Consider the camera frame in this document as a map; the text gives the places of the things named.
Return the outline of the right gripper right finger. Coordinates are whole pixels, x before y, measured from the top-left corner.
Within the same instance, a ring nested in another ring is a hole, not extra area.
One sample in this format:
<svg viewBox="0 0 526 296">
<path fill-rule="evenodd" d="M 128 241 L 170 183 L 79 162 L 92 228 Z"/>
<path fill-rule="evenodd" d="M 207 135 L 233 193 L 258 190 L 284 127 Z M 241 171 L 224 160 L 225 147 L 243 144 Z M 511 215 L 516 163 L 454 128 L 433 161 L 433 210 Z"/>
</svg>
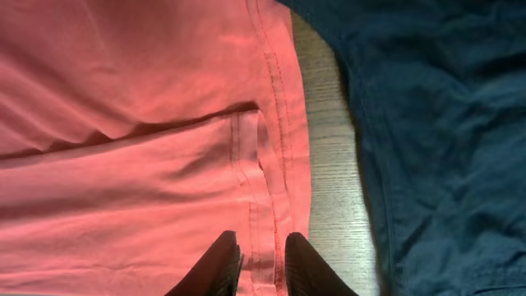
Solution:
<svg viewBox="0 0 526 296">
<path fill-rule="evenodd" d="M 289 296 L 358 296 L 299 232 L 286 239 L 285 275 Z"/>
</svg>

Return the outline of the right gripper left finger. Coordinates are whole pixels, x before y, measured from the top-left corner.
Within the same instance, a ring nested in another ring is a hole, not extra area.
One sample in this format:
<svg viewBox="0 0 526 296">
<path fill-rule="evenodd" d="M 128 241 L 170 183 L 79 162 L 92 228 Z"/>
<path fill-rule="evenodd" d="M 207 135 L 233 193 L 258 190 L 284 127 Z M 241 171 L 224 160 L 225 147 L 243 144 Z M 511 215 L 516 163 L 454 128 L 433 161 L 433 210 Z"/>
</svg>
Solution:
<svg viewBox="0 0 526 296">
<path fill-rule="evenodd" d="M 236 233 L 224 231 L 165 296 L 235 296 L 242 261 Z"/>
</svg>

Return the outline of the orange printed t-shirt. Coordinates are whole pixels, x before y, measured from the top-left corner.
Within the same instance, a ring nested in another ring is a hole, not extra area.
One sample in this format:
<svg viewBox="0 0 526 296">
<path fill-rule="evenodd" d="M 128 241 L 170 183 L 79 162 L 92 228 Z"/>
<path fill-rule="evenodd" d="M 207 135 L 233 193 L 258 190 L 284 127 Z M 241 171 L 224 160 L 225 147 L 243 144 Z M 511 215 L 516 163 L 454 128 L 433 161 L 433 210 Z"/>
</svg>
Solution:
<svg viewBox="0 0 526 296">
<path fill-rule="evenodd" d="M 224 231 L 283 295 L 311 184 L 276 1 L 1 4 L 1 291 L 162 295 Z"/>
</svg>

